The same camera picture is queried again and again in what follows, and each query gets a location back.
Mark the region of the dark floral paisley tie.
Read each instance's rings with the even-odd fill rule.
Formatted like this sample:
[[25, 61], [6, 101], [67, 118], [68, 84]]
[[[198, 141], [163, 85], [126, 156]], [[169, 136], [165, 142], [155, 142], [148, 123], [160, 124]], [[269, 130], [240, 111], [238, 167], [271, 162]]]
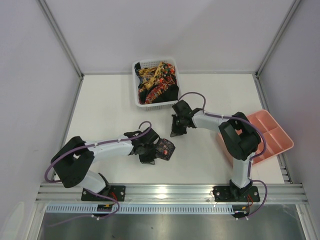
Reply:
[[172, 157], [176, 147], [165, 138], [160, 138], [155, 145], [155, 157], [161, 160], [169, 161]]

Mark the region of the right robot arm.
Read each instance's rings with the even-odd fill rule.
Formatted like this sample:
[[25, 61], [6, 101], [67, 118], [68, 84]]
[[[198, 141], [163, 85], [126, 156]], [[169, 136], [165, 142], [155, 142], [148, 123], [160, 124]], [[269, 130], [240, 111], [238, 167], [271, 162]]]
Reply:
[[237, 112], [232, 116], [222, 116], [206, 112], [201, 108], [191, 109], [189, 104], [180, 100], [172, 106], [171, 137], [182, 136], [188, 128], [206, 129], [222, 136], [228, 153], [232, 156], [232, 177], [224, 193], [215, 193], [219, 200], [239, 201], [252, 187], [250, 171], [261, 137], [258, 130], [249, 122], [246, 115]]

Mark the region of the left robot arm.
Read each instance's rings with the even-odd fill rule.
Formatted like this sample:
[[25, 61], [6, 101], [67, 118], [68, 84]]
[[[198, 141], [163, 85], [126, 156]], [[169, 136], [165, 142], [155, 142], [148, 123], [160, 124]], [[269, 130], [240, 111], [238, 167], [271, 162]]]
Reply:
[[159, 140], [160, 136], [151, 127], [100, 142], [84, 141], [80, 136], [75, 136], [51, 159], [50, 165], [66, 189], [79, 186], [101, 194], [109, 183], [101, 173], [90, 170], [92, 164], [131, 155], [138, 155], [142, 163], [154, 164]]

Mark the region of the black tie in basket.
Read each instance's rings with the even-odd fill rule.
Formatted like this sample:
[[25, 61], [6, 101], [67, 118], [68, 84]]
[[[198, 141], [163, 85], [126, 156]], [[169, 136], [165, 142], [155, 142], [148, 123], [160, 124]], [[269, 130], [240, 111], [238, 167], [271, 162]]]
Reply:
[[178, 99], [179, 87], [177, 84], [171, 84], [166, 89], [161, 90], [159, 96], [161, 102], [171, 102]]

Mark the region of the white perforated plastic basket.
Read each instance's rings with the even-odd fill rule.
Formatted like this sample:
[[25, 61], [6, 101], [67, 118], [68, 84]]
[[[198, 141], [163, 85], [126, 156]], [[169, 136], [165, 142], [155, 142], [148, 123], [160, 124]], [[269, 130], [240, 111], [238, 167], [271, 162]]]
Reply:
[[169, 108], [182, 95], [178, 66], [172, 57], [135, 61], [132, 80], [135, 104], [146, 111]]

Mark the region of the red multicolour patterned tie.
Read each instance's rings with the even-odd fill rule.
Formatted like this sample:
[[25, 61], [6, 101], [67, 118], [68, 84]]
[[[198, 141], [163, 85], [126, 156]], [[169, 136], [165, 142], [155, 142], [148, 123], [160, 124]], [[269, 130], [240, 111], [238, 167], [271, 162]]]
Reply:
[[164, 61], [159, 64], [161, 64], [161, 70], [156, 78], [154, 86], [150, 89], [146, 89], [145, 104], [163, 103], [160, 100], [162, 90], [166, 89], [169, 85], [178, 85], [175, 66]]

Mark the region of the yellow patterned tie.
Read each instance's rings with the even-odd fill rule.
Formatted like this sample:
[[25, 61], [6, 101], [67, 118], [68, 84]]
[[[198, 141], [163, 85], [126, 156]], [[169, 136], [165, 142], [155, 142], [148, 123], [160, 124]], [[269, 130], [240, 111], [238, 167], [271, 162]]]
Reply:
[[161, 71], [161, 64], [154, 67], [145, 67], [145, 68], [135, 68], [135, 74], [139, 78], [139, 89], [149, 90], [155, 85], [157, 81], [157, 76]]

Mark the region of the pink divided organiser tray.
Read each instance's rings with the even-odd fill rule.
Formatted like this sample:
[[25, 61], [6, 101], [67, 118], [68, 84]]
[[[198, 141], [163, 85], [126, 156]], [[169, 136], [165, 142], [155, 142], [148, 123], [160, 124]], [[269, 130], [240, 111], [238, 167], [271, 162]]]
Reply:
[[247, 116], [266, 140], [265, 152], [253, 159], [253, 165], [273, 158], [294, 147], [293, 140], [267, 110], [259, 110]]

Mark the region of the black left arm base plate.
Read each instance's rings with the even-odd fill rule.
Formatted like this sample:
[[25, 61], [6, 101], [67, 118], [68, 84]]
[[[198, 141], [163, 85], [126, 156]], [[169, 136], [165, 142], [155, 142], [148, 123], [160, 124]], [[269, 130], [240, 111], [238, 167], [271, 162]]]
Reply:
[[[112, 198], [114, 200], [117, 200], [118, 202], [123, 202], [125, 200], [126, 187], [124, 185], [111, 185], [109, 187], [104, 188], [98, 194], [102, 196], [107, 196], [108, 198]], [[90, 193], [88, 190], [83, 189], [81, 194], [81, 200], [84, 202], [101, 202], [106, 201], [107, 199], [96, 196]]]

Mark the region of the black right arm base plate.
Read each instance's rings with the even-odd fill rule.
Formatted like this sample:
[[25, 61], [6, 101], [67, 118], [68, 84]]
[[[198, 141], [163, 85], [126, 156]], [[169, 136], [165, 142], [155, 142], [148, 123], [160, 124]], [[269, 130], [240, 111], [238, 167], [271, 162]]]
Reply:
[[218, 185], [213, 187], [213, 196], [216, 202], [240, 202], [252, 200], [257, 203], [261, 200], [258, 188], [250, 185], [249, 187], [238, 188], [230, 185]]

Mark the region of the aluminium front rail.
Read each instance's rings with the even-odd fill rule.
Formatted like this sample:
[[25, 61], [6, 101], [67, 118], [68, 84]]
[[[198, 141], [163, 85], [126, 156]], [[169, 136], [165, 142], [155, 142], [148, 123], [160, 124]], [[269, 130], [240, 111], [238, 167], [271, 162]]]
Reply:
[[[306, 205], [309, 203], [302, 184], [268, 184], [265, 188], [256, 183], [257, 191], [266, 204]], [[217, 189], [224, 184], [115, 184], [110, 197], [126, 204], [207, 204], [214, 203], [215, 196], [221, 195]], [[87, 191], [76, 186], [64, 188], [60, 183], [42, 183], [35, 201], [37, 203], [80, 203]]]

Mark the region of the right aluminium frame post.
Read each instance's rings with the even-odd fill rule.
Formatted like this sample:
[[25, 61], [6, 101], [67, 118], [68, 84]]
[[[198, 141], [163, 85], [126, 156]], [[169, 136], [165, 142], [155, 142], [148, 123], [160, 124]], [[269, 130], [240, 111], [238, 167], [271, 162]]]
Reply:
[[295, 16], [295, 13], [297, 12], [299, 6], [303, 0], [293, 0], [287, 13], [285, 14], [284, 19], [282, 20], [270, 46], [268, 47], [261, 63], [259, 64], [257, 70], [255, 71], [255, 75], [257, 78], [260, 77], [261, 73], [263, 72], [266, 64], [268, 63], [270, 57], [272, 56], [273, 52], [275, 51], [278, 43], [280, 42], [281, 38], [283, 37], [286, 29], [288, 28], [290, 22], [292, 21], [293, 17]]

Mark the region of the aluminium frame post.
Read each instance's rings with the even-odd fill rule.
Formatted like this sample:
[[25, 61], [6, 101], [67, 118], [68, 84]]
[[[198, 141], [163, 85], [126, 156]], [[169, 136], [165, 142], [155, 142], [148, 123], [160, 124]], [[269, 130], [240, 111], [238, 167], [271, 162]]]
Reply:
[[66, 58], [68, 59], [69, 63], [71, 64], [73, 70], [75, 71], [77, 77], [82, 80], [84, 77], [84, 74], [82, 73], [79, 64], [77, 63], [77, 60], [72, 53], [72, 50], [67, 43], [67, 40], [61, 31], [58, 22], [56, 21], [48, 3], [46, 0], [36, 0], [40, 10], [42, 11], [46, 21], [48, 22], [53, 34], [55, 35], [61, 49], [63, 50]]
[[272, 56], [273, 52], [275, 51], [278, 43], [280, 42], [281, 38], [283, 37], [286, 29], [288, 28], [290, 22], [292, 21], [293, 17], [295, 16], [295, 13], [297, 12], [299, 6], [303, 0], [293, 0], [287, 13], [285, 14], [284, 19], [282, 20], [270, 46], [268, 47], [261, 63], [259, 64], [257, 70], [255, 71], [255, 75], [257, 78], [260, 77], [261, 73], [263, 72], [266, 64], [268, 63], [270, 57]]

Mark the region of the left aluminium frame post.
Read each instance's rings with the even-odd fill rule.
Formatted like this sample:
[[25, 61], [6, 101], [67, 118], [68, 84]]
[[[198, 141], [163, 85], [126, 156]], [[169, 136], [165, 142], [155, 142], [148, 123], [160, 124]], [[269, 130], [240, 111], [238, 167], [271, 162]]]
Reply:
[[55, 35], [61, 49], [63, 50], [66, 58], [68, 59], [69, 63], [71, 64], [73, 70], [75, 71], [77, 77], [82, 80], [84, 77], [84, 74], [82, 73], [79, 64], [77, 63], [77, 60], [72, 53], [72, 50], [67, 43], [67, 40], [61, 31], [58, 22], [56, 21], [48, 3], [46, 0], [36, 0], [40, 10], [42, 11], [46, 21], [48, 22], [53, 34]]

